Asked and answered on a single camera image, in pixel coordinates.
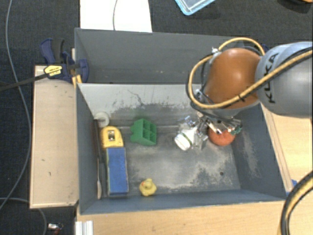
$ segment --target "gray cylinder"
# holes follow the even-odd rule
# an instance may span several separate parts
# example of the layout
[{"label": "gray cylinder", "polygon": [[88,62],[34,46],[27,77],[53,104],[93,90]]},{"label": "gray cylinder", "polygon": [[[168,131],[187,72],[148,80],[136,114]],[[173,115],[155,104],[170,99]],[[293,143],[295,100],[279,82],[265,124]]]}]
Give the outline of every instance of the gray cylinder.
[{"label": "gray cylinder", "polygon": [[[259,80],[298,51],[312,47],[312,42],[277,46],[269,50],[258,64]],[[312,57],[283,72],[257,92],[271,112],[298,118],[312,118]]]}]

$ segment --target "wooden table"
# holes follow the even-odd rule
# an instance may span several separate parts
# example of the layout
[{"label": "wooden table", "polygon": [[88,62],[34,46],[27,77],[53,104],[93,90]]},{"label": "wooden table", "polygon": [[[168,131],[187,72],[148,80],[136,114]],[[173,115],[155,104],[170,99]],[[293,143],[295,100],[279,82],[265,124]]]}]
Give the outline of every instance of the wooden table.
[{"label": "wooden table", "polygon": [[[311,121],[272,113],[265,115],[267,122],[276,129],[291,178],[299,181],[312,170]],[[283,204],[279,201],[181,210],[77,214],[77,220],[93,220],[95,235],[275,235]],[[313,193],[294,210],[291,234],[313,234],[312,220]]]}]

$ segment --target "yellow tag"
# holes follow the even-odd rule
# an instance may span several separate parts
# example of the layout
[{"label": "yellow tag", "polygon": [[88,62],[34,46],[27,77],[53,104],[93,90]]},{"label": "yellow tag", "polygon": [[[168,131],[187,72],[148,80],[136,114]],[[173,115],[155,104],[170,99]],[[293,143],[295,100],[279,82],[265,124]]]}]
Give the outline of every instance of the yellow tag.
[{"label": "yellow tag", "polygon": [[44,69],[44,72],[49,76],[55,76],[61,74],[62,66],[50,65]]}]

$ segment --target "white paper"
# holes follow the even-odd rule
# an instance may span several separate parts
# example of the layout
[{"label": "white paper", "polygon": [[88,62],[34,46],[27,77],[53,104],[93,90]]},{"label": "white paper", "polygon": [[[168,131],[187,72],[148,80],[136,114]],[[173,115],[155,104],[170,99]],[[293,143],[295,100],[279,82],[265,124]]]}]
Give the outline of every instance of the white paper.
[{"label": "white paper", "polygon": [[[116,0],[80,0],[80,27],[113,30]],[[152,32],[148,0],[118,0],[115,29]]]}]

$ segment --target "yellow toy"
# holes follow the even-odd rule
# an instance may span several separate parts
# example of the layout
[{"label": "yellow toy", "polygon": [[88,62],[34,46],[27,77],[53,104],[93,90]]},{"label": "yellow toy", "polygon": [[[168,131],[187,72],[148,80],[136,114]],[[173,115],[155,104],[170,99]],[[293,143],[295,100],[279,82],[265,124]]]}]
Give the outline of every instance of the yellow toy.
[{"label": "yellow toy", "polygon": [[140,183],[139,190],[143,196],[148,197],[148,196],[153,195],[155,193],[155,191],[157,190],[157,187],[152,182],[152,179],[148,178],[145,181],[142,181]]},{"label": "yellow toy", "polygon": [[124,147],[123,138],[119,129],[114,126],[106,126],[101,130],[102,148]]}]

